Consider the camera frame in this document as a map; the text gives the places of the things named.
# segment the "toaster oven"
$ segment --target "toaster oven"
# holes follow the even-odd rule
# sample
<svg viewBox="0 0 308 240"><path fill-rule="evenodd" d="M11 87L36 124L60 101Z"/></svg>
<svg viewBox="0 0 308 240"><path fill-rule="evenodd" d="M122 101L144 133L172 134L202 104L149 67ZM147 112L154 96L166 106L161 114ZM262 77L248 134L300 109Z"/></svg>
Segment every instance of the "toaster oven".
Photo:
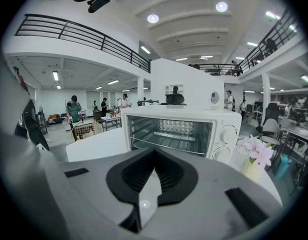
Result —
<svg viewBox="0 0 308 240"><path fill-rule="evenodd" d="M228 164L242 117L228 110L150 105L121 112L128 149L163 147Z"/></svg>

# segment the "metal railing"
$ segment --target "metal railing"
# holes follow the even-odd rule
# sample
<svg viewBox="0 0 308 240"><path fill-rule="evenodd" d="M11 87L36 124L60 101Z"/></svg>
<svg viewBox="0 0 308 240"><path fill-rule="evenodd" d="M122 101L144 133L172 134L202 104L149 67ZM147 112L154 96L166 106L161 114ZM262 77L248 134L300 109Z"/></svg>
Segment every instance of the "metal railing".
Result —
<svg viewBox="0 0 308 240"><path fill-rule="evenodd" d="M114 55L151 73L151 62L126 45L91 27L67 19L25 14L15 36L46 37L79 43Z"/></svg>
<svg viewBox="0 0 308 240"><path fill-rule="evenodd" d="M195 69L202 70L212 76L232 76L236 77L240 75L237 71L237 66L234 64L194 64L189 65Z"/></svg>
<svg viewBox="0 0 308 240"><path fill-rule="evenodd" d="M285 10L281 17L275 14L273 14L273 17L275 19L272 20L277 21L276 24L258 46L239 63L243 72L261 63L262 60L273 54L297 34L299 24L291 11Z"/></svg>

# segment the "black plastic part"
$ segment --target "black plastic part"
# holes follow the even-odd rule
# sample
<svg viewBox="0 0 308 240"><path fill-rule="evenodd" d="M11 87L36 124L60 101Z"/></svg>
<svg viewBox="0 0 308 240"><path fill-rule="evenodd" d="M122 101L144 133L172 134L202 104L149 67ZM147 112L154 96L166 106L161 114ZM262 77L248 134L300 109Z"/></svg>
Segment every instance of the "black plastic part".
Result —
<svg viewBox="0 0 308 240"><path fill-rule="evenodd" d="M135 233L141 230L139 193L155 169L162 194L157 205L173 205L182 202L196 187L199 176L196 169L159 148L146 148L143 152L113 166L106 175L106 183L121 202L132 204L132 213L120 226Z"/></svg>
<svg viewBox="0 0 308 240"><path fill-rule="evenodd" d="M71 177L75 177L75 176L78 176L78 175L86 174L88 172L89 172L88 169L80 168L80 169L65 171L64 174L67 178L71 178Z"/></svg>
<svg viewBox="0 0 308 240"><path fill-rule="evenodd" d="M239 187L226 190L225 194L250 229L269 217Z"/></svg>

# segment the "white partition wall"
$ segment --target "white partition wall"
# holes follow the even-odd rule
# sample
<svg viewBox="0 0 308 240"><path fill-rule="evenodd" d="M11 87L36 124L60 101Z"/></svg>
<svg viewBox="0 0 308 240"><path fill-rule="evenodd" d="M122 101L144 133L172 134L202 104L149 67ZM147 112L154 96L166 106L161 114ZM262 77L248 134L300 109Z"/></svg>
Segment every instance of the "white partition wall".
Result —
<svg viewBox="0 0 308 240"><path fill-rule="evenodd" d="M211 108L211 94L217 92L220 97L217 107L223 108L224 82L212 75L163 58L151 62L150 75L150 96L152 100L159 100L160 103L164 103L166 102L166 87L182 85L184 103L188 106Z"/></svg>

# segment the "person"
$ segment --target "person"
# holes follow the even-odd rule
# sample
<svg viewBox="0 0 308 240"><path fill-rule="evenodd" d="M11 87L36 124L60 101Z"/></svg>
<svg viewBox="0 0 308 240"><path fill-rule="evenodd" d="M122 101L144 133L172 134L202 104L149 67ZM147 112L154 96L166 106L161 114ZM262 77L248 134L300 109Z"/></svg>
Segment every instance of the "person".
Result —
<svg viewBox="0 0 308 240"><path fill-rule="evenodd" d="M82 111L82 107L78 102L78 97L73 95L71 101L66 104L66 115L68 119L72 119L73 123L77 123L80 121L80 114Z"/></svg>
<svg viewBox="0 0 308 240"><path fill-rule="evenodd" d="M227 108L227 110L232 111L232 109L233 109L233 96L232 96L232 92L230 90L228 90L227 91L227 95L228 95L228 98L227 98L226 108Z"/></svg>
<svg viewBox="0 0 308 240"><path fill-rule="evenodd" d="M106 116L106 113L107 113L107 104L106 104L106 101L107 101L108 99L107 98L104 98L103 99L103 101L102 101L102 103L100 104L100 107L102 108L102 115L101 115L101 117L105 117Z"/></svg>
<svg viewBox="0 0 308 240"><path fill-rule="evenodd" d="M246 104L245 104L246 100L243 99L243 102L239 105L239 109L240 109L240 114L242 115L242 121L244 119L244 115L245 115L245 111L246 111Z"/></svg>
<svg viewBox="0 0 308 240"><path fill-rule="evenodd" d="M128 95L126 93L123 94L122 107L123 108L128 107Z"/></svg>
<svg viewBox="0 0 308 240"><path fill-rule="evenodd" d="M99 110L98 106L96 105L96 100L93 102L93 110Z"/></svg>
<svg viewBox="0 0 308 240"><path fill-rule="evenodd" d="M177 94L178 93L178 90L179 90L179 87L177 85L175 85L173 87L173 94Z"/></svg>

